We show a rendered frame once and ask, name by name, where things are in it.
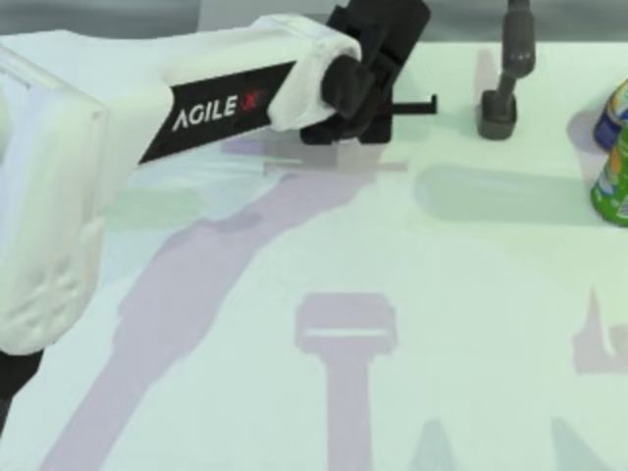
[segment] red letter x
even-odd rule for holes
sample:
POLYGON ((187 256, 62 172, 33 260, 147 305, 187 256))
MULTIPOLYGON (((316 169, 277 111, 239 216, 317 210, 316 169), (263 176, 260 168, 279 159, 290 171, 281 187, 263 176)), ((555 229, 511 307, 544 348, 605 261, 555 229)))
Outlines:
POLYGON ((257 98, 259 97, 259 91, 251 91, 244 95, 242 100, 242 110, 252 110, 257 106, 257 98))

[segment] table surface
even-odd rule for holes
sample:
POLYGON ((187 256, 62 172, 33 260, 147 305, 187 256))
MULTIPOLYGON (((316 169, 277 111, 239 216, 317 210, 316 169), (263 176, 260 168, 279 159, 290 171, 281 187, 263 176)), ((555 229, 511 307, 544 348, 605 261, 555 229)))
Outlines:
POLYGON ((387 146, 263 131, 138 170, 97 295, 2 471, 628 469, 628 236, 588 189, 628 46, 539 46, 506 142, 495 44, 420 45, 387 146))

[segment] blue can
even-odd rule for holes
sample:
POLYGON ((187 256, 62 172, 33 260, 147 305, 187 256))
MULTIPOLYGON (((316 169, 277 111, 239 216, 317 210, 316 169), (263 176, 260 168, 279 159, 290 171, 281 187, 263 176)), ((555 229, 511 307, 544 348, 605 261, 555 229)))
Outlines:
POLYGON ((622 128, 628 124, 628 80, 613 91, 593 131, 593 138, 606 152, 615 145, 622 128))

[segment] white robotic arm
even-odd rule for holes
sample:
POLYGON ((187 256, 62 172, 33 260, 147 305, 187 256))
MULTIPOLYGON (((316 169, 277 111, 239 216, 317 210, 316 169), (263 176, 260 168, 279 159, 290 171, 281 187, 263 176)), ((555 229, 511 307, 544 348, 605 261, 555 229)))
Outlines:
POLYGON ((392 104, 429 18, 421 0, 351 0, 326 26, 0 38, 0 433, 2 404, 85 311, 105 212, 137 165, 268 126, 310 144, 390 140, 394 112, 436 112, 392 104))

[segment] can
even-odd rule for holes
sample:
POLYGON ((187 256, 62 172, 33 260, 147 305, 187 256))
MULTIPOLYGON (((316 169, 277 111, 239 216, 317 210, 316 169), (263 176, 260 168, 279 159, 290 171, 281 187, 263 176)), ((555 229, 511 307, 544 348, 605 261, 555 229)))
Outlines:
POLYGON ((591 189, 591 201, 606 221, 628 227, 628 127, 621 128, 602 173, 591 189))
POLYGON ((628 124, 628 79, 615 88, 593 131, 593 138, 606 152, 610 152, 624 125, 628 124))

